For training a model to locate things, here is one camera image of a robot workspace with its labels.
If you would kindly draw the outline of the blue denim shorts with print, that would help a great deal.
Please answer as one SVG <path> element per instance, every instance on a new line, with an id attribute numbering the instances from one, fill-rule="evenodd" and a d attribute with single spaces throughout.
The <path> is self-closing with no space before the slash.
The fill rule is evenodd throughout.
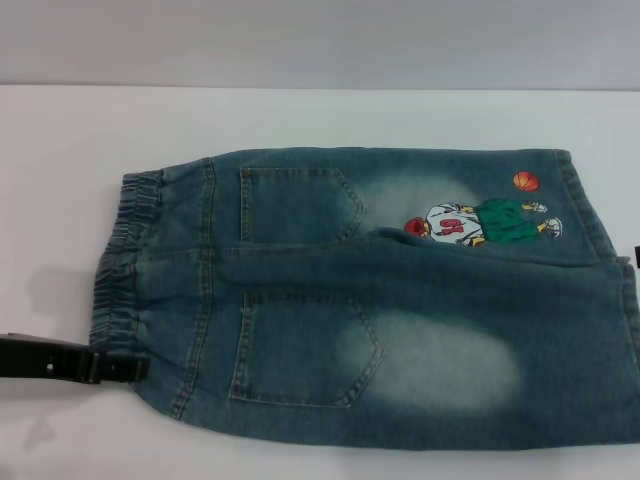
<path id="1" fill-rule="evenodd" d="M 564 150 L 247 150 L 124 176 L 92 348 L 158 412 L 405 450 L 640 443 L 640 308 Z"/>

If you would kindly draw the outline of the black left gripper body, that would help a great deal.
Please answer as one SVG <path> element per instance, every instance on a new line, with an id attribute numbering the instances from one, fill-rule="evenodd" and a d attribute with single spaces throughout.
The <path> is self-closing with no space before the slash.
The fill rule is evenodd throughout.
<path id="1" fill-rule="evenodd" d="M 95 383 L 95 355 L 82 344 L 18 333 L 0 334 L 0 378 Z"/>

